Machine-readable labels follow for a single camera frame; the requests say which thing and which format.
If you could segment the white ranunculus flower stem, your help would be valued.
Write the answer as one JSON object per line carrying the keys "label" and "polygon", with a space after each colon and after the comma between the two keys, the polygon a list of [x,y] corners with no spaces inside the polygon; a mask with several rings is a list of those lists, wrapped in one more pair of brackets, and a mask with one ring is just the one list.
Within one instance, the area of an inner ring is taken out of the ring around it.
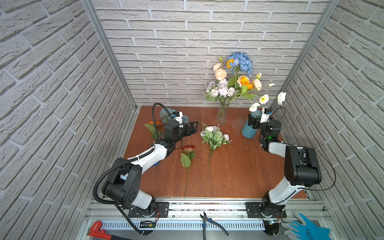
{"label": "white ranunculus flower stem", "polygon": [[242,92],[242,97],[248,99],[251,102],[251,106],[249,107],[249,111],[251,113],[255,112],[260,106],[267,104],[272,99],[277,100],[277,103],[280,106],[285,102],[287,96],[287,93],[285,92],[280,92],[276,97],[270,97],[268,94],[254,94],[256,90],[259,90],[261,88],[262,87],[254,87],[253,89],[245,91],[245,87],[243,87],[244,91]]}

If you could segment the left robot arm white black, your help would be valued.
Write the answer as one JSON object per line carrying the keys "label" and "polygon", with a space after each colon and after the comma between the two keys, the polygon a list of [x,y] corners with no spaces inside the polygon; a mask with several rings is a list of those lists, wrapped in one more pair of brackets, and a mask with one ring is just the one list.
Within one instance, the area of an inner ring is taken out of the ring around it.
{"label": "left robot arm white black", "polygon": [[142,174],[156,163],[166,159],[176,149],[176,143],[198,131],[198,122],[187,124],[169,121],[162,137],[143,153],[130,159],[118,158],[113,167],[97,180],[94,199],[106,205],[122,208],[137,207],[147,215],[155,211],[156,198],[140,190]]}

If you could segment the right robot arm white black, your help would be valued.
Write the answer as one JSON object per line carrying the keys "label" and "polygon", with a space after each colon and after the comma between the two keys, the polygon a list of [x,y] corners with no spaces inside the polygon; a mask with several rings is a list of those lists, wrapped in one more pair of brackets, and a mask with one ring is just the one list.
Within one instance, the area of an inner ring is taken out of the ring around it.
{"label": "right robot arm white black", "polygon": [[283,179],[262,198],[260,211],[266,217],[282,212],[288,200],[297,193],[322,181],[316,150],[280,142],[281,125],[278,120],[270,120],[269,115],[248,114],[246,126],[260,131],[263,150],[285,160]]}

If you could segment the blue hydrangea flower stem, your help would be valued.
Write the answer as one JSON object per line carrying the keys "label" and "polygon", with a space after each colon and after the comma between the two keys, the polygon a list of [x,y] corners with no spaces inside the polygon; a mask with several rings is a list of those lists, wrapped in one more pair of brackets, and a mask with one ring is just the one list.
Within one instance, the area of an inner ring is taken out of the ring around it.
{"label": "blue hydrangea flower stem", "polygon": [[229,87],[237,89],[240,87],[238,78],[241,76],[250,77],[253,73],[253,62],[244,52],[234,52],[227,58],[227,68],[234,74],[229,79]]}

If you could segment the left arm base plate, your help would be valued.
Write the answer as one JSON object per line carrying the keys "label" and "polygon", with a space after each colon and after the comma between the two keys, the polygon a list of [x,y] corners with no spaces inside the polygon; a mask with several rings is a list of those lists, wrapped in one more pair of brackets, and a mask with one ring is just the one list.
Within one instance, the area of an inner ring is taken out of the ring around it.
{"label": "left arm base plate", "polygon": [[167,218],[169,214],[169,202],[154,202],[147,209],[134,207],[129,210],[130,218]]}

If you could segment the orange yellow flower stem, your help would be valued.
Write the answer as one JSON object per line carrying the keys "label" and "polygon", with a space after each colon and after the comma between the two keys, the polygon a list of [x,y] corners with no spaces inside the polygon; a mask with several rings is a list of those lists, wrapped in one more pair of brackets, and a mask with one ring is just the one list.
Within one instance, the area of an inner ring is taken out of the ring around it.
{"label": "orange yellow flower stem", "polygon": [[227,61],[227,67],[235,74],[234,77],[229,79],[228,86],[235,90],[242,86],[250,84],[250,75],[253,71],[253,62],[249,59],[229,59]]}

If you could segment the clear glass vase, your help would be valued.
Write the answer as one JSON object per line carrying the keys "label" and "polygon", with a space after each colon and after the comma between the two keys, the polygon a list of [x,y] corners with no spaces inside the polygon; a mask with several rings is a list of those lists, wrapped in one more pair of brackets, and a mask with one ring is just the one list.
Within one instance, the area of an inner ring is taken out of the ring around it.
{"label": "clear glass vase", "polygon": [[216,121],[219,124],[225,124],[227,121],[228,105],[220,103],[216,115]]}

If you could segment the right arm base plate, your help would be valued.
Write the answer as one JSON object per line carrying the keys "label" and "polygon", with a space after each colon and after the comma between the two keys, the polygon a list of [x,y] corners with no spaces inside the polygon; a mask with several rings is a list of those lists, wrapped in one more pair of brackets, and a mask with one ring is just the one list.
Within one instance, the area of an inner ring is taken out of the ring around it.
{"label": "right arm base plate", "polygon": [[263,204],[261,202],[246,202],[248,218],[279,218],[287,217],[285,205]]}

